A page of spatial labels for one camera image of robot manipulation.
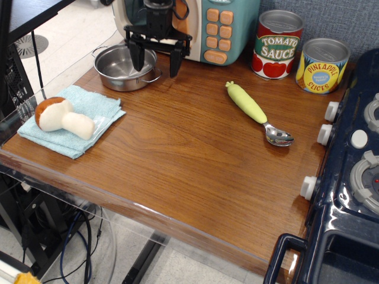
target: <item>toy microwave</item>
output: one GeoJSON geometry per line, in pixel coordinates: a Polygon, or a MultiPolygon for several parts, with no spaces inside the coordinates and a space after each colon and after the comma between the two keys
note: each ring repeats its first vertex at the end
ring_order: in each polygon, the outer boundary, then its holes
{"type": "MultiPolygon", "coordinates": [[[[222,66],[236,61],[248,40],[255,36],[260,1],[187,0],[187,18],[179,20],[175,14],[172,17],[175,29],[192,36],[186,59],[222,66]]],[[[185,14],[186,1],[174,2],[175,11],[185,14]]],[[[112,5],[122,36],[125,37],[125,26],[146,23],[143,0],[115,0],[112,5]]]]}

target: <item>stove knob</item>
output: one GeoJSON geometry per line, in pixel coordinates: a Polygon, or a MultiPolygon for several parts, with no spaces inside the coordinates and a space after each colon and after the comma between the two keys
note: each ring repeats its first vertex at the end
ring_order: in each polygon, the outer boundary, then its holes
{"type": "Polygon", "coordinates": [[[330,133],[332,132],[332,124],[323,124],[321,126],[317,142],[326,146],[329,141],[330,133]]]}
{"type": "Polygon", "coordinates": [[[363,149],[368,141],[367,133],[361,129],[355,130],[351,135],[350,142],[356,149],[363,149]]]}
{"type": "Polygon", "coordinates": [[[327,106],[326,112],[325,112],[325,119],[333,122],[336,118],[337,110],[338,110],[339,103],[338,102],[330,102],[327,106]]]}
{"type": "Polygon", "coordinates": [[[300,195],[306,200],[312,198],[314,187],[316,186],[317,177],[315,176],[306,176],[301,186],[300,195]]]}

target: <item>toy stove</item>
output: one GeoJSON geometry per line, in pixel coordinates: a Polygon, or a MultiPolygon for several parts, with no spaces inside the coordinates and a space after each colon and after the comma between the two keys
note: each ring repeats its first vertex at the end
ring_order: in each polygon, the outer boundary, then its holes
{"type": "Polygon", "coordinates": [[[264,283],[275,283],[287,249],[300,252],[293,283],[379,283],[379,49],[359,59],[325,118],[319,176],[301,188],[311,203],[306,239],[279,237],[264,283]]]}

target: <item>pineapple slices can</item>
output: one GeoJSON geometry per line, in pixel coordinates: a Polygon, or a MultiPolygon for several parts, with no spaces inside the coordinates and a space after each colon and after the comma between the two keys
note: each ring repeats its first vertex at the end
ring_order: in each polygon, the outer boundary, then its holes
{"type": "Polygon", "coordinates": [[[314,38],[303,46],[296,83],[311,93],[327,94],[337,90],[350,57],[342,40],[314,38]]]}

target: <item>metal spoon bowl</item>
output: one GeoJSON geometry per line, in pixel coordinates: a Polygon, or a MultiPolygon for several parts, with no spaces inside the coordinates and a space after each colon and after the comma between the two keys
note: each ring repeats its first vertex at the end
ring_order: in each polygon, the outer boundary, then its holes
{"type": "Polygon", "coordinates": [[[266,128],[267,141],[272,145],[285,147],[293,144],[294,137],[290,133],[273,127],[268,121],[263,126],[266,128]]]}

